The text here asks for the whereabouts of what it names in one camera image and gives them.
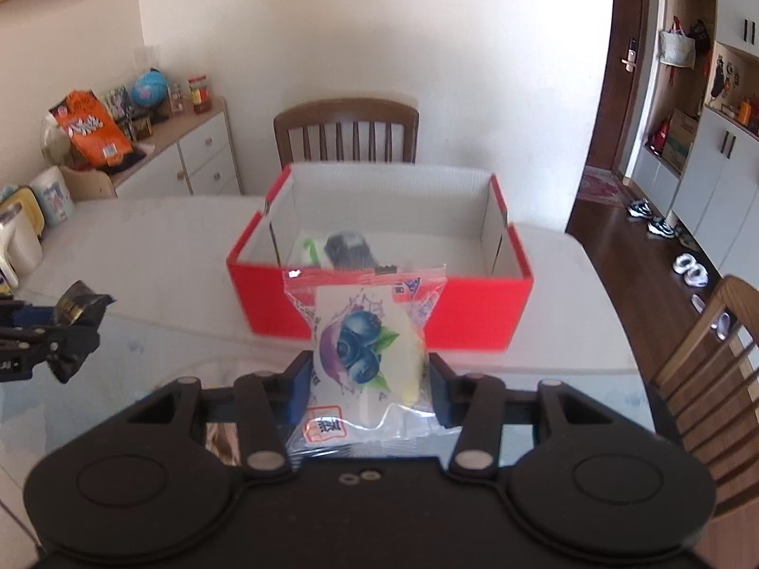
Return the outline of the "blueberry snack bag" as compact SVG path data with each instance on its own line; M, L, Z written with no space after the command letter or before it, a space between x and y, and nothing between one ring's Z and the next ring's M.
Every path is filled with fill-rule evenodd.
M445 285L443 266L284 272L313 347L310 395L289 451L382 455L437 433L425 328Z

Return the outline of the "black item plastic bag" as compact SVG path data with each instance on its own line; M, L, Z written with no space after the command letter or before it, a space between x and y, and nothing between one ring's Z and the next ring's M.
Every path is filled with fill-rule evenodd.
M116 302L110 294L95 293L83 281L77 280L63 293L53 308L53 321L63 326L97 328L107 308Z

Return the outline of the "white electric kettle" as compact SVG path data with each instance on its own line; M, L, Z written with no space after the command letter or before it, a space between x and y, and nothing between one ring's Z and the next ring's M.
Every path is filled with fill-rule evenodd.
M19 203L1 212L1 273L11 289L17 289L22 276L41 265L42 248L31 221Z

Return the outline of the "white printed mug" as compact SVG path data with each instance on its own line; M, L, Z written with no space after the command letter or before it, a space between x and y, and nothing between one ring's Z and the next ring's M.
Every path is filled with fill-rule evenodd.
M49 167L41 172L31 181L29 187L34 192L49 226L58 226L74 214L74 201L59 167Z

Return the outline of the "dark blue wipes pack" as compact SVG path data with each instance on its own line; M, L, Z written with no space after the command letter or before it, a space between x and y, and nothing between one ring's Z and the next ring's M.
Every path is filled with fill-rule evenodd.
M378 268L377 259L363 235L357 231L340 231L324 244L324 253L336 270L360 271Z

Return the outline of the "orange snack bag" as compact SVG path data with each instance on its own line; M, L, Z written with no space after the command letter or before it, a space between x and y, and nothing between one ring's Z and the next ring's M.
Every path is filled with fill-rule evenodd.
M119 170L126 165L130 140L92 91L70 92L49 113L90 166Z

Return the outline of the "red cardboard box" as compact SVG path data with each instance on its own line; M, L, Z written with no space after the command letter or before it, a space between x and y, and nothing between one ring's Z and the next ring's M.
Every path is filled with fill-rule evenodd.
M284 168L226 259L253 333L305 339L306 321L284 293L304 268L306 238L357 231L378 268L443 266L446 285L426 329L431 348L503 351L534 276L497 176L471 168L295 163Z

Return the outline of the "white drawer sideboard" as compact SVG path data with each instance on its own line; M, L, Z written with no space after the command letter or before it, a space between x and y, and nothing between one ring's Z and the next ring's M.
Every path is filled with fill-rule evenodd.
M242 194L231 141L228 107L221 96L207 112L192 107L153 129L140 145L145 157L116 175L60 168L76 202L102 199L216 197Z

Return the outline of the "right wooden chair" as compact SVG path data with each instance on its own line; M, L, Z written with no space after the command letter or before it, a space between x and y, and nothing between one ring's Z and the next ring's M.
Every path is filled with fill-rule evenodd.
M758 290L736 276L647 383L655 429L708 469L714 518L758 502Z

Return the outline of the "wooden chair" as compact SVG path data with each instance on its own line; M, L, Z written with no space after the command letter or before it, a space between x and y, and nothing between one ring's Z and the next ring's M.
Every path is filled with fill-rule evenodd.
M714 518L758 502L758 290L736 276L647 383L655 429L708 469Z
M296 162L405 163L417 158L419 113L399 101L309 101L273 121L280 166Z

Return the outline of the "dark sneaker right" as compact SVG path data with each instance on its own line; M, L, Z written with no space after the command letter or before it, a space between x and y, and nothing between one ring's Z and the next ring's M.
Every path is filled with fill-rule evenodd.
M647 231L655 237L663 239L675 239L678 235L676 228L667 223L665 217L654 217L647 222Z

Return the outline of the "dark sneaker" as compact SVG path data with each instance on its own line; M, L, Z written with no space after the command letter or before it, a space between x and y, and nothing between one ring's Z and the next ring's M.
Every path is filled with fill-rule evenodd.
M655 237L663 239L675 239L678 235L676 228L667 223L665 217L654 217L647 222L647 231Z
M630 217L637 220L650 220L654 214L652 213L650 204L646 199L637 199L627 206L627 212Z

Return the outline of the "white shoe pair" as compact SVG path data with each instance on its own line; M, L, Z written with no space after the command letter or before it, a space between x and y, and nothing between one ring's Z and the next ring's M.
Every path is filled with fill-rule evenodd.
M691 253L679 254L673 262L673 271L681 276L690 288L705 288L709 284L709 272Z

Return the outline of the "dark sneaker left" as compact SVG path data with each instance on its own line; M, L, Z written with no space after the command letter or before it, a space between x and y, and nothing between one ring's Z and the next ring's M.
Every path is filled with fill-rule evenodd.
M637 220L650 220L654 214L652 213L650 204L646 199L637 199L627 206L627 212L630 217Z

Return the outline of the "blue globe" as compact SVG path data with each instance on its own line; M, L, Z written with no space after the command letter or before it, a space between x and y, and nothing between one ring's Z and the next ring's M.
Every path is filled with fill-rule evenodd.
M131 89L131 101L136 108L143 109L150 115L153 123L167 120L162 112L162 105L168 97L168 83L165 75L158 69L151 68L136 78Z

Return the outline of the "red lid jar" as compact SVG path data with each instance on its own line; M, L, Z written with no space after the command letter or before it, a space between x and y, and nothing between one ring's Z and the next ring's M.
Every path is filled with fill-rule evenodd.
M212 108L212 98L210 90L208 90L208 78L205 74L189 78L188 89L195 114L206 113Z

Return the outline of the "far wooden chair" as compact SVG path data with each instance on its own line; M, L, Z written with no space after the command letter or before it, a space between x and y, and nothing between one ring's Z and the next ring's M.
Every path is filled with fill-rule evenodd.
M405 163L417 158L419 113L399 101L309 101L273 121L280 166L296 162Z

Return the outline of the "brown wooden door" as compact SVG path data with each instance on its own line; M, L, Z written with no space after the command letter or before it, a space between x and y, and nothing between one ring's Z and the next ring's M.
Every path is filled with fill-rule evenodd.
M645 45L648 2L614 0L609 50L600 105L585 164L615 171L632 125L637 97L639 52Z

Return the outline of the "cardboard box on shelf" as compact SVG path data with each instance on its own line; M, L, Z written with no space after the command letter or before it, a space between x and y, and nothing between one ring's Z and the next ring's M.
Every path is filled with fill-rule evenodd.
M676 109L669 119L669 128L661 157L678 174L685 169L697 127L699 127L699 121L679 109Z

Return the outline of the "hanging tote bag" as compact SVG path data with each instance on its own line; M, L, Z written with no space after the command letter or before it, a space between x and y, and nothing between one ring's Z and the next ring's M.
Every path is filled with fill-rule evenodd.
M696 43L687 36L677 16L669 29L658 33L658 61L673 68L694 68Z

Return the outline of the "grey wall cabinet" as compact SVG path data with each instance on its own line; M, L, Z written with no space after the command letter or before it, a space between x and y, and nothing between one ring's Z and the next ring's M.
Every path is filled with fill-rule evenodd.
M658 33L677 16L696 43L694 68L658 61ZM758 0L654 0L643 53L642 119L624 174L719 274L758 280ZM681 174L661 157L679 109L699 121Z

